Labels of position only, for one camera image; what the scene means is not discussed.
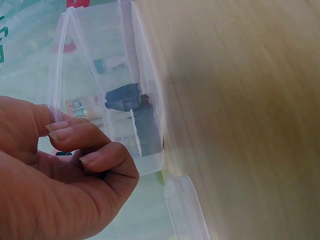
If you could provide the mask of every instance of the hand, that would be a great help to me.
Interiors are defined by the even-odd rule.
[[[57,150],[77,150],[74,156],[38,151],[39,137],[47,135]],[[0,240],[91,237],[116,216],[138,180],[127,149],[92,123],[52,124],[45,105],[0,96]]]

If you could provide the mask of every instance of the transparent plastic box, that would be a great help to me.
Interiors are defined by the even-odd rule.
[[[140,175],[162,169],[159,87],[135,5],[118,1],[69,7],[53,43],[47,104],[95,123],[124,144]]]
[[[47,105],[96,124],[123,143],[139,170],[138,186],[93,240],[209,240],[195,188],[162,169],[162,94],[133,1],[60,16],[49,68]]]

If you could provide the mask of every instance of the finger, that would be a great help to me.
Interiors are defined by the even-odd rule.
[[[63,152],[83,149],[89,153],[111,143],[110,139],[96,125],[89,122],[58,129],[48,135],[50,136],[51,144],[57,150]]]
[[[47,126],[45,126],[48,131],[51,133],[51,132],[54,132],[56,130],[59,130],[59,129],[66,129],[68,127],[71,127],[71,126],[74,126],[74,125],[77,125],[77,124],[84,124],[84,123],[89,123],[89,121],[85,118],[71,118],[71,119],[67,119],[65,121],[60,121],[60,122],[56,122],[56,123],[52,123],[52,124],[49,124]]]
[[[47,136],[49,132],[46,126],[55,122],[54,113],[44,104],[36,105],[30,102],[28,102],[27,104],[32,109],[34,122],[38,130],[38,136],[39,137]],[[72,117],[70,117],[67,114],[64,114],[63,112],[61,112],[61,116],[63,120],[72,119]]]
[[[86,170],[96,173],[107,171],[103,180],[113,189],[121,203],[127,200],[139,181],[135,162],[121,143],[111,142],[79,159]]]

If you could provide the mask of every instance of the fingernail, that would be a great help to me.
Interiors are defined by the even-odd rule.
[[[87,155],[84,155],[82,157],[79,157],[79,160],[83,163],[83,164],[88,164],[93,162],[94,160],[96,160],[98,157],[100,157],[100,152],[98,151],[94,151],[91,152]]]
[[[73,129],[71,127],[67,127],[64,129],[55,130],[53,132],[49,133],[49,136],[56,142],[60,143],[67,138],[70,137],[70,135],[73,133]]]
[[[69,124],[66,121],[60,121],[60,122],[49,124],[45,127],[46,127],[46,129],[49,130],[49,133],[51,133],[51,132],[59,130],[59,129],[65,129],[65,128],[69,127]]]

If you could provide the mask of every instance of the wooden table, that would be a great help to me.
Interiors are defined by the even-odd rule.
[[[136,5],[211,239],[320,239],[320,1]]]

